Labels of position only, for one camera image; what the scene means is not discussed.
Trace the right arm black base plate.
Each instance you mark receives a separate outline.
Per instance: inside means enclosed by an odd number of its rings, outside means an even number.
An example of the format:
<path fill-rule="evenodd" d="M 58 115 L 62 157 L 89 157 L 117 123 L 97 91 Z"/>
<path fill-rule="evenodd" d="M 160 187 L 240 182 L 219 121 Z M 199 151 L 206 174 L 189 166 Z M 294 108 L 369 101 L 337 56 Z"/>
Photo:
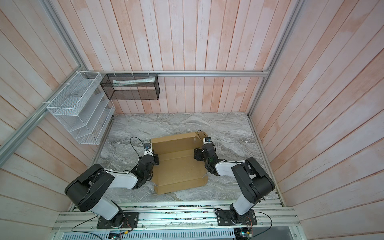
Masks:
<path fill-rule="evenodd" d="M 235 210 L 223 210 L 214 209 L 214 213 L 217 216 L 217 222 L 219 226 L 234 226 L 234 225 L 257 225 L 257 219 L 255 212 L 249 210 L 244 215 L 238 215 Z"/>

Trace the brown cardboard box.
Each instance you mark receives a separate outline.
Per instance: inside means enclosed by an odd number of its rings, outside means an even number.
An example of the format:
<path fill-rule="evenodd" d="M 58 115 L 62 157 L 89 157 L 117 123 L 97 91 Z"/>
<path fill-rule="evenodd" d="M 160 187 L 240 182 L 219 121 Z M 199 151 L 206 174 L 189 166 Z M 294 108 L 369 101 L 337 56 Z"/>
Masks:
<path fill-rule="evenodd" d="M 198 133 L 191 132 L 151 139 L 153 152 L 159 155 L 152 182 L 156 194 L 162 195 L 205 186 L 207 170 L 194 159 L 194 150 L 203 146 Z"/>

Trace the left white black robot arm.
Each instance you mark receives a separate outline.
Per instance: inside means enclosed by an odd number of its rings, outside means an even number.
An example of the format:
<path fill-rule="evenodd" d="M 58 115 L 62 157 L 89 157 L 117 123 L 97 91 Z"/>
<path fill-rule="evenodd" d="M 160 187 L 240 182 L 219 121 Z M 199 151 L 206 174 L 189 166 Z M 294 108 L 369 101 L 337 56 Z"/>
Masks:
<path fill-rule="evenodd" d="M 113 201 L 104 197 L 109 189 L 137 190 L 153 176 L 154 166 L 159 165 L 158 154 L 151 152 L 139 158 L 130 172 L 107 170 L 94 164 L 65 188 L 65 194 L 81 212 L 93 212 L 116 227 L 123 221 L 123 211 Z"/>

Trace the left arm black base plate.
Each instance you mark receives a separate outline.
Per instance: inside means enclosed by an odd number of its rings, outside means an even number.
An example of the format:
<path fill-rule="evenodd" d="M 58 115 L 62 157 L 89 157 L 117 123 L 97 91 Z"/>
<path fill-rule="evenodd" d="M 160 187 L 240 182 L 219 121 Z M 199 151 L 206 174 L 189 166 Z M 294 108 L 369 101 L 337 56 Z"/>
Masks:
<path fill-rule="evenodd" d="M 134 229 L 138 225 L 139 212 L 119 212 L 111 220 L 99 218 L 97 229 Z"/>

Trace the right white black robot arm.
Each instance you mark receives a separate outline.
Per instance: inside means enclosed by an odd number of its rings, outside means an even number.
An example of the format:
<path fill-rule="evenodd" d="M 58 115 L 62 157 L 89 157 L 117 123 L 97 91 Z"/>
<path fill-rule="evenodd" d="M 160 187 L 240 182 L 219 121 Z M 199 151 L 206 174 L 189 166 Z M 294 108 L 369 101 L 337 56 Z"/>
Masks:
<path fill-rule="evenodd" d="M 213 143 L 194 149 L 194 159 L 204 162 L 207 171 L 215 176 L 234 177 L 241 190 L 240 197 L 228 211 L 219 211 L 218 217 L 238 223 L 251 213 L 254 205 L 275 189 L 275 183 L 254 158 L 242 162 L 218 158 Z"/>

